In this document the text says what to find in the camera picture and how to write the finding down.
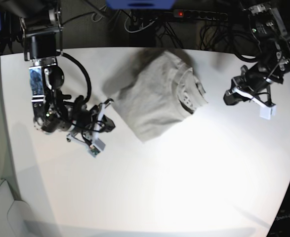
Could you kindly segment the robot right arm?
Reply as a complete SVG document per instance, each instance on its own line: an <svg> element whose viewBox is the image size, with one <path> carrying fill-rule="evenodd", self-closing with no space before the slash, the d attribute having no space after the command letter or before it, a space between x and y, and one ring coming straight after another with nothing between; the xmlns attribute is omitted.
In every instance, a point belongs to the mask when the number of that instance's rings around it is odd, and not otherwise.
<svg viewBox="0 0 290 237"><path fill-rule="evenodd" d="M99 135L111 132L114 122L105 116L105 109L113 102L87 108L92 86L84 66L71 55L63 52L63 23L59 0L8 0L3 5L20 18L23 31L24 60L31 61L30 86L34 124L46 133L56 130L67 132L66 140L83 144L96 156L105 149ZM86 81L86 96L71 101L63 94L64 73L57 58L67 58L78 66Z"/></svg>

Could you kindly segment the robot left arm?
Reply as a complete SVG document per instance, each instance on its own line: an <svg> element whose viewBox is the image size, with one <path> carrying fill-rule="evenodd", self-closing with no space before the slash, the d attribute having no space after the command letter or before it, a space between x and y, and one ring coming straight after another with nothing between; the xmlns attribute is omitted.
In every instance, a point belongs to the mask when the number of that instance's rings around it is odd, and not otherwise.
<svg viewBox="0 0 290 237"><path fill-rule="evenodd" d="M240 6L247 13L249 29L260 54L245 58L235 51L240 60L254 66L241 67L241 74L232 78L223 100L227 106L253 101L261 108L272 110L276 105L272 102L270 85L282 84L284 75L290 72L290 35L272 1L242 0Z"/></svg>

